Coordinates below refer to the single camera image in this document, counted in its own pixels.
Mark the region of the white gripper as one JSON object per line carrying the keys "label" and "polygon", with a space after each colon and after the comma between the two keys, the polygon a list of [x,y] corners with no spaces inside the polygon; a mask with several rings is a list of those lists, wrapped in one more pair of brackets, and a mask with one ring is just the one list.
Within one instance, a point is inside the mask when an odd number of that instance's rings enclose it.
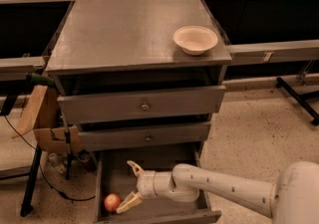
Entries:
{"label": "white gripper", "polygon": [[127,161],[127,165],[133,170],[138,178],[138,192],[131,192],[119,205],[116,212],[122,214],[141,204],[143,199],[153,199],[165,197],[173,189],[173,180],[170,171],[143,170],[132,160]]}

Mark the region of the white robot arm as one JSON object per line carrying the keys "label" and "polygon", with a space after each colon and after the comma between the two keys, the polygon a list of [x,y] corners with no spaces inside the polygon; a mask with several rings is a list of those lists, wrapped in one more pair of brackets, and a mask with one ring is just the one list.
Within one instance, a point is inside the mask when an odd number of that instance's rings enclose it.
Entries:
{"label": "white robot arm", "polygon": [[319,224],[319,164],[290,164],[274,183],[205,170],[180,163],[171,171],[144,170],[128,165],[137,178],[137,192],[117,208],[122,214],[146,199],[165,197],[192,202],[201,190],[213,193],[272,220],[272,224]]}

